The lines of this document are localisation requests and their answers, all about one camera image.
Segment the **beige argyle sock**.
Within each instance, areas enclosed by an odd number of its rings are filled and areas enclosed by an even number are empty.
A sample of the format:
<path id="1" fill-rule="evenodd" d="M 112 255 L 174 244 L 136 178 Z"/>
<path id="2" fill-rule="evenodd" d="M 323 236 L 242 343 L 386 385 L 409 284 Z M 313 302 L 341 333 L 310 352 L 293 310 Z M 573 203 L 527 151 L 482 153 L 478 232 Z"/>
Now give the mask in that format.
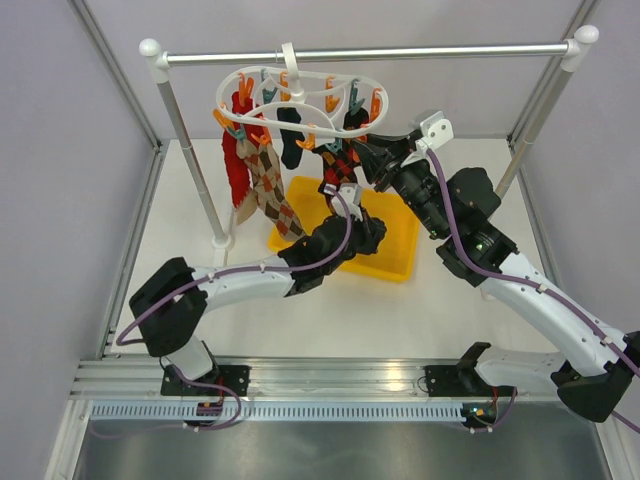
<path id="1" fill-rule="evenodd" d="M 238 208 L 235 209 L 235 222 L 239 226 L 247 221 L 258 208 L 258 180 L 259 180 L 259 156 L 258 148 L 250 140 L 242 140 L 237 143 L 237 154 L 243 157 L 249 169 L 251 186 L 249 193 Z"/>

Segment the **white sock hanger frame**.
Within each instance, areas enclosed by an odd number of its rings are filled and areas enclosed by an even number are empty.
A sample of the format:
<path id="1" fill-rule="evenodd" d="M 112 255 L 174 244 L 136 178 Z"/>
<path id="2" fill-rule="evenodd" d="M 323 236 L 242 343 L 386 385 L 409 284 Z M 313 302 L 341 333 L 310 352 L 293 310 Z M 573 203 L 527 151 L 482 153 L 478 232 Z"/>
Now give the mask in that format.
<path id="1" fill-rule="evenodd" d="M 253 109 L 244 114 L 232 112 L 232 94 L 240 93 L 240 102 L 253 101 Z M 228 75 L 215 94 L 213 116 L 223 130 L 239 138 L 241 126 L 257 126 L 268 130 L 292 130 L 321 138 L 352 139 L 363 137 L 378 128 L 384 120 L 389 97 L 376 80 L 364 76 L 305 71 L 298 67 L 293 45 L 284 45 L 284 66 L 247 66 Z M 277 109 L 295 108 L 301 116 L 299 124 L 281 122 Z M 357 130 L 344 130 L 343 119 L 348 110 L 364 108 L 369 125 Z"/>

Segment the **silver clothes rail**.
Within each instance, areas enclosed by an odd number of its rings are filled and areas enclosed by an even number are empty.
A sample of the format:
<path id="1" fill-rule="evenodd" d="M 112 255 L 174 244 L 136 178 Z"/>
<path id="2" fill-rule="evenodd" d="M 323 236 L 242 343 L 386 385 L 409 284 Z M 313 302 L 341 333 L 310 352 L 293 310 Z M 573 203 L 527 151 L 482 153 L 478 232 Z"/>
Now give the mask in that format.
<path id="1" fill-rule="evenodd" d="M 579 27 L 572 37 L 560 43 L 519 44 L 519 45 L 479 45 L 448 47 L 374 48 L 341 50 L 296 51 L 297 64 L 364 62 L 382 60 L 419 60 L 430 58 L 484 58 L 484 57 L 528 57 L 556 56 L 562 59 L 561 68 L 573 73 L 582 63 L 591 46 L 599 39 L 599 29 L 593 25 Z M 231 248 L 230 232 L 221 224 L 218 212 L 204 179 L 193 144 L 187 132 L 184 119 L 170 83 L 169 70 L 173 66 L 240 65 L 284 66 L 284 45 L 275 52 L 257 53 L 216 53 L 177 55 L 164 51 L 154 39 L 140 42 L 139 53 L 145 58 L 151 76 L 160 92 L 165 108 L 181 145 L 183 156 L 191 172 L 201 204 L 213 232 L 212 244 L 218 250 Z"/>

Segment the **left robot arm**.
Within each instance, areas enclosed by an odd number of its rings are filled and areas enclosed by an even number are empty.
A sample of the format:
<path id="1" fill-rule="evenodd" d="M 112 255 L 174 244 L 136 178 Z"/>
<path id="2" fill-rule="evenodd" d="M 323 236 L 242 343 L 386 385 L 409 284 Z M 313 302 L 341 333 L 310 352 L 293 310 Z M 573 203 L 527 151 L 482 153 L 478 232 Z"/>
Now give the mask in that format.
<path id="1" fill-rule="evenodd" d="M 182 257 L 167 260 L 130 298 L 134 327 L 152 358 L 180 371 L 197 395 L 218 384 L 218 365 L 195 336 L 202 317 L 216 309 L 264 298 L 304 294 L 322 285 L 343 263 L 372 255 L 386 235 L 384 222 L 327 217 L 313 232 L 257 263 L 195 268 Z"/>

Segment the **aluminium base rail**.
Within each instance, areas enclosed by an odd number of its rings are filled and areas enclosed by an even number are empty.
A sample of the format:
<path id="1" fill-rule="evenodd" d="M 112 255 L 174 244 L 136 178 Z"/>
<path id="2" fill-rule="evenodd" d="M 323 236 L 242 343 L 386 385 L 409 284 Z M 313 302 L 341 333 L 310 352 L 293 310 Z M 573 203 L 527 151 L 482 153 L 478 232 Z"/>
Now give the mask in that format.
<path id="1" fill-rule="evenodd" d="M 221 365 L 246 366 L 248 398 L 267 401 L 418 401 L 429 365 L 452 359 L 370 359 L 219 356 Z M 164 371 L 157 360 L 123 354 L 80 362 L 72 399 L 156 400 Z"/>

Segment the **brown argyle sock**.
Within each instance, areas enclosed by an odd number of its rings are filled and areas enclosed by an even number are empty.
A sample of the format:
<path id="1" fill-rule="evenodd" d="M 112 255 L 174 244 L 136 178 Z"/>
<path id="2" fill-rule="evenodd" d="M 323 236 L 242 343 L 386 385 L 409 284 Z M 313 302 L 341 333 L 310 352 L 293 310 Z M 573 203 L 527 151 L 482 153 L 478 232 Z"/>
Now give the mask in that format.
<path id="1" fill-rule="evenodd" d="M 271 144 L 256 147 L 249 142 L 244 159 L 249 169 L 258 207 L 275 226 L 282 239 L 295 242 L 306 235 L 301 221 L 285 197 L 281 164 Z"/>

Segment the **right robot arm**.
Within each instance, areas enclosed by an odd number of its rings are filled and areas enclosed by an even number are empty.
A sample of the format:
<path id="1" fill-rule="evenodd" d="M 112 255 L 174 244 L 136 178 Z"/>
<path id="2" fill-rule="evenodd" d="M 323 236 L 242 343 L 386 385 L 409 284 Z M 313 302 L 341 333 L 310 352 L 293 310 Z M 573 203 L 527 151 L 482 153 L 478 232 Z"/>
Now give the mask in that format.
<path id="1" fill-rule="evenodd" d="M 623 333 L 577 305 L 544 276 L 516 243 L 495 227 L 501 200 L 482 167 L 451 177 L 427 143 L 371 135 L 354 140 L 367 181 L 393 188 L 433 240 L 444 267 L 508 306 L 554 347 L 553 353 L 506 350 L 477 342 L 459 360 L 459 388 L 478 395 L 489 387 L 554 394 L 575 414 L 602 423 L 639 375 L 639 334 Z"/>

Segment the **black sock at rear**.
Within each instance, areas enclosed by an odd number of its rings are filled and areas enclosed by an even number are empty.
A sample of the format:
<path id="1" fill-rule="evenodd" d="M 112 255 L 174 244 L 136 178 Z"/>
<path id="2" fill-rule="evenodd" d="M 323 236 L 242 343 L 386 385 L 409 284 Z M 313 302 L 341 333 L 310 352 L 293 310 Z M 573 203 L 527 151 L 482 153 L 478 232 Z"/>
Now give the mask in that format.
<path id="1" fill-rule="evenodd" d="M 369 113 L 364 108 L 359 108 L 355 112 L 348 110 L 343 119 L 344 130 L 357 130 L 369 125 L 370 118 Z"/>

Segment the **yellow plastic tray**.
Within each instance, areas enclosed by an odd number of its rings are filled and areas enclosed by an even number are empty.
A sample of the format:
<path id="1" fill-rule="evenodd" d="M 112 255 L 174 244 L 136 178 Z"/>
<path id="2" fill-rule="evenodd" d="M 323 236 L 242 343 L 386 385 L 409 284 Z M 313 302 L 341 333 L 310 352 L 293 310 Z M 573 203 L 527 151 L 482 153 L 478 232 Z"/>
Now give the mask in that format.
<path id="1" fill-rule="evenodd" d="M 318 179 L 295 176 L 286 193 L 287 201 L 308 232 L 330 215 L 319 192 L 320 185 Z M 393 193 L 366 189 L 362 193 L 361 204 L 371 216 L 384 222 L 387 232 L 375 254 L 357 255 L 339 269 L 389 282 L 407 281 L 413 270 L 420 222 L 401 197 Z"/>

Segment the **dark argyle sock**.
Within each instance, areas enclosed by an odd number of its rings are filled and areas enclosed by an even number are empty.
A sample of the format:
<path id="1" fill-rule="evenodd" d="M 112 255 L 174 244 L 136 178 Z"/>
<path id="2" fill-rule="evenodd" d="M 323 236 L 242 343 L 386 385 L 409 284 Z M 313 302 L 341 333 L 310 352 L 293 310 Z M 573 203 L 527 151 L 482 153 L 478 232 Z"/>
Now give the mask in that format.
<path id="1" fill-rule="evenodd" d="M 325 187 L 332 185 L 338 189 L 344 183 L 357 183 L 355 168 L 358 166 L 358 162 L 348 153 L 343 144 L 340 146 L 323 144 L 313 148 L 311 152 L 322 159 L 323 176 L 318 192 L 324 196 L 330 212 L 334 213 L 335 209 L 331 203 L 332 196 L 325 192 Z"/>

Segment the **small navy sock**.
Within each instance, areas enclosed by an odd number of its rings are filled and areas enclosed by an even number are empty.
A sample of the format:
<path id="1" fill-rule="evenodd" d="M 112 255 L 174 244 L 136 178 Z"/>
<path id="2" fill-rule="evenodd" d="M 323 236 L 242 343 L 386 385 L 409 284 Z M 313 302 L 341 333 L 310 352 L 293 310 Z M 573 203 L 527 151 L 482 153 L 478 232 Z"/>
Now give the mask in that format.
<path id="1" fill-rule="evenodd" d="M 277 119 L 281 122 L 299 124 L 301 116 L 295 108 L 281 107 L 277 109 Z M 302 148 L 298 145 L 298 141 L 305 139 L 302 132 L 292 130 L 280 130 L 283 142 L 283 150 L 281 161 L 284 166 L 293 170 L 296 169 L 302 158 Z"/>

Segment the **red sock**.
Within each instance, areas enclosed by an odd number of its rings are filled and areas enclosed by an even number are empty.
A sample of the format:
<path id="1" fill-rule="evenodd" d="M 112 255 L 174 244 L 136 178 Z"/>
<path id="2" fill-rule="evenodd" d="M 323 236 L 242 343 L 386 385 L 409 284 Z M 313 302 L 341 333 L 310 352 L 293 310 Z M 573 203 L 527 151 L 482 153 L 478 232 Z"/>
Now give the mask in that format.
<path id="1" fill-rule="evenodd" d="M 250 98 L 247 98 L 244 104 L 241 104 L 240 93 L 236 91 L 232 94 L 233 113 L 244 114 L 252 109 L 253 101 Z M 237 154 L 237 143 L 238 140 L 227 131 L 223 133 L 222 149 L 234 208 L 238 208 L 242 204 L 251 186 L 249 169 L 243 157 Z"/>

